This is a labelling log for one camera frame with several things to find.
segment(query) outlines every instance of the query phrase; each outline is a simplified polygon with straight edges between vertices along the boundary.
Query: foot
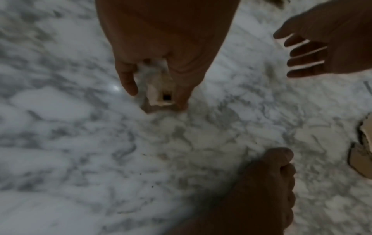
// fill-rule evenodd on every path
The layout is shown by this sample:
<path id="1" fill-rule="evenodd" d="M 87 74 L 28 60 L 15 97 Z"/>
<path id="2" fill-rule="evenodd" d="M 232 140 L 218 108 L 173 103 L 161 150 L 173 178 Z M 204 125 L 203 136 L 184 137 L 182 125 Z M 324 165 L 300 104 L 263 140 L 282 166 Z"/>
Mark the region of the foot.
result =
<path id="1" fill-rule="evenodd" d="M 288 148 L 270 149 L 246 169 L 217 208 L 170 234 L 283 234 L 293 222 L 292 158 Z"/>

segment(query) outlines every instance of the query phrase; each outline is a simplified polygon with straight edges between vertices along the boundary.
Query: white marble floor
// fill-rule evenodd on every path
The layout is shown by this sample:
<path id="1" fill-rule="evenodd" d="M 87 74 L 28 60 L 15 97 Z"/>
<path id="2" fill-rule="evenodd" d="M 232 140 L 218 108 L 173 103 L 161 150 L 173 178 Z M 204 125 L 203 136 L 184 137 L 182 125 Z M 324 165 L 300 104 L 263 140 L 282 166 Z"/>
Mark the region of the white marble floor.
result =
<path id="1" fill-rule="evenodd" d="M 298 169 L 287 234 L 370 234 L 372 183 L 346 158 L 372 74 L 290 81 L 271 37 L 315 4 L 243 1 L 188 112 L 146 115 L 93 0 L 0 0 L 0 234 L 162 234 L 274 146 Z"/>

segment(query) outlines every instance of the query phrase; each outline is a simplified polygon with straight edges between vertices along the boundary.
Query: hole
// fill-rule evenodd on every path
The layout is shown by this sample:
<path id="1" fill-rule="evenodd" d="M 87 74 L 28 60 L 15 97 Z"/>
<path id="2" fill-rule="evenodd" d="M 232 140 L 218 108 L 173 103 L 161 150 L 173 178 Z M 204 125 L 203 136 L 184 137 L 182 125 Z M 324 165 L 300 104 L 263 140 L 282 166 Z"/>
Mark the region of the hole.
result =
<path id="1" fill-rule="evenodd" d="M 170 95 L 170 94 L 163 94 L 163 100 L 164 101 L 171 101 L 172 100 L 172 95 Z"/>

